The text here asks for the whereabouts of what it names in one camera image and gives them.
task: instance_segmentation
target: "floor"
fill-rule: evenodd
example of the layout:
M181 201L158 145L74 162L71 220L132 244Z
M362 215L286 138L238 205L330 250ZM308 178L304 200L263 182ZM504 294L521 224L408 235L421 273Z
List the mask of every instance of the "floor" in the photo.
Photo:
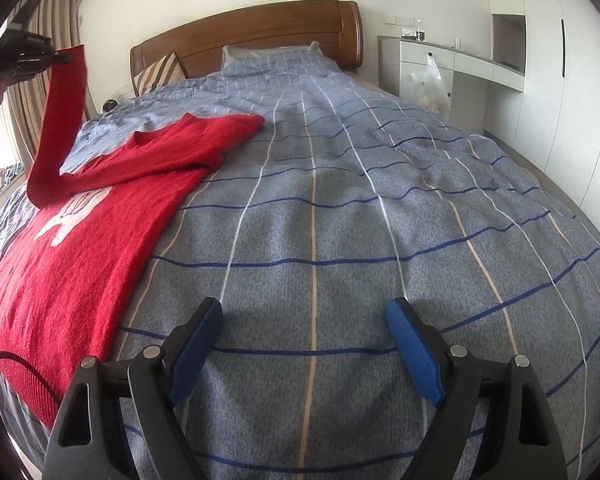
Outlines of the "floor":
M487 130L484 131L484 135L485 137L489 137L491 140L493 140L503 152L511 157L511 160L513 160L517 165L531 173L545 191L571 209L573 214L578 215L579 218L582 219L583 224L586 225L588 229L593 230L592 232L595 232L600 237L600 232L595 228L587 216L576 205L576 203L571 200L571 198L569 198L567 194L557 186L557 184L554 183L553 180L547 177L542 171L535 167L524 156L520 155L511 146L491 135Z

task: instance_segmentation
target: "pillow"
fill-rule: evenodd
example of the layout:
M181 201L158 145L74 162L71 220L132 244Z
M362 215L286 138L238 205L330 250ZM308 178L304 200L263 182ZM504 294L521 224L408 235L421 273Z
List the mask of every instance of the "pillow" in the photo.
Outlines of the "pillow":
M167 54L133 78L137 96L186 79L175 52Z
M280 46L277 48L240 48L238 46L225 45L222 48L222 69L225 69L229 63L234 62L236 59L263 57L284 50L302 50L303 52L317 52L318 54L322 54L317 41L312 41L311 45Z

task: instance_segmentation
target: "screw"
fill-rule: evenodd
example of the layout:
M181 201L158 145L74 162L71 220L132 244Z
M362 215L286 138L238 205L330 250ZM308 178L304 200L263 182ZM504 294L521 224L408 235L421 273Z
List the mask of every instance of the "screw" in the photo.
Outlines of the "screw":
M147 359L153 359L154 357L158 357L160 355L160 347L156 345L151 345L142 350L142 355Z
M451 345L449 351L453 357L466 357L467 355L466 348L462 345Z
M85 357L82 362L80 362L80 366L82 368L84 368L85 370L88 370L89 368L93 368L96 364L96 358L92 355L90 355L89 357Z
M516 355L513 360L516 362L516 365L521 368L526 368L529 366L529 359L522 354Z

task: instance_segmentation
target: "blue gripper pad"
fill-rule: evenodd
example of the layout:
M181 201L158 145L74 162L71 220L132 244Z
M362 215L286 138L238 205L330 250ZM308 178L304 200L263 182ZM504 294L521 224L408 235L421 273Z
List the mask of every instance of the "blue gripper pad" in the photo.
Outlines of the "blue gripper pad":
M406 309L411 311L409 314L399 301L406 303ZM400 298L389 303L386 324L418 393L439 408L445 399L440 364L427 348L425 335L416 328L418 324L424 327L423 323L406 300Z
M171 388L167 394L171 406L190 396L221 330L222 306L218 300L213 300L171 367Z

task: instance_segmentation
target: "bed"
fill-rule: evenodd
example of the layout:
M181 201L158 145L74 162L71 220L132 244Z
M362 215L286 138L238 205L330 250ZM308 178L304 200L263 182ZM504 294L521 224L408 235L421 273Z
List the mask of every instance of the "bed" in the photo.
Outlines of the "bed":
M221 47L299 50L237 60ZM384 323L405 296L479 358L534 364L570 478L600 460L600 237L496 144L358 85L354 2L249 7L133 47L132 76L175 52L187 80L86 123L75 171L183 113L257 113L266 125L185 200L120 324L110 359L162 341L205 296L224 330L176 407L211 479L397 479L434 414ZM35 210L24 189L0 212L0 255ZM41 465L49 430L0 375L14 439ZM131 406L126 430L152 478ZM484 431L480 406L457 478Z

